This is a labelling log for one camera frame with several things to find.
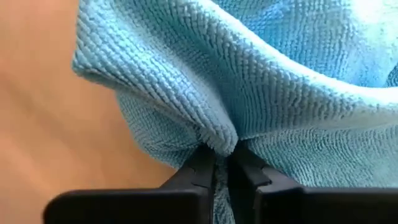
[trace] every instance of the black plastic part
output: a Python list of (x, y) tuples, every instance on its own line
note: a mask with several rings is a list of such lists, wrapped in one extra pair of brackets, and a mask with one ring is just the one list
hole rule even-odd
[(398, 189), (308, 188), (259, 161), (242, 145), (229, 158), (236, 224), (398, 223)]
[(213, 223), (215, 153), (199, 147), (158, 189), (75, 190), (45, 208), (45, 224)]

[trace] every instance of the tan surface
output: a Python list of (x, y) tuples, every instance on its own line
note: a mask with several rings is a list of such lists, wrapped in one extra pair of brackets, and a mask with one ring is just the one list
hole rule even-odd
[(76, 0), (0, 1), (0, 223), (40, 223), (68, 189), (153, 187), (112, 91), (70, 71)]

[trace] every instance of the light blue fabric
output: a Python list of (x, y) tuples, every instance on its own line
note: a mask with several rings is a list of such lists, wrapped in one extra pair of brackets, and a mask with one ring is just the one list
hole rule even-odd
[[(73, 69), (174, 167), (237, 141), (310, 186), (398, 187), (397, 0), (81, 0)], [(220, 159), (215, 223), (234, 223)]]

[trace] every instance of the black clamp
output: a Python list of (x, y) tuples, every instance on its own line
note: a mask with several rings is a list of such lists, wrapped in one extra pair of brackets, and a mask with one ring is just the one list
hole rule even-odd
[[(158, 189), (61, 194), (44, 224), (212, 224), (215, 161), (201, 146)], [(228, 188), (236, 224), (398, 223), (398, 189), (308, 188), (242, 144), (228, 158)]]

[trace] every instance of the beige background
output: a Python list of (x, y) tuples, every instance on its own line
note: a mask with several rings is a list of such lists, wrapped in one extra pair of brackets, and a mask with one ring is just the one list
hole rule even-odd
[(155, 187), (112, 91), (70, 70), (77, 0), (0, 0), (0, 223), (39, 224), (68, 189)]

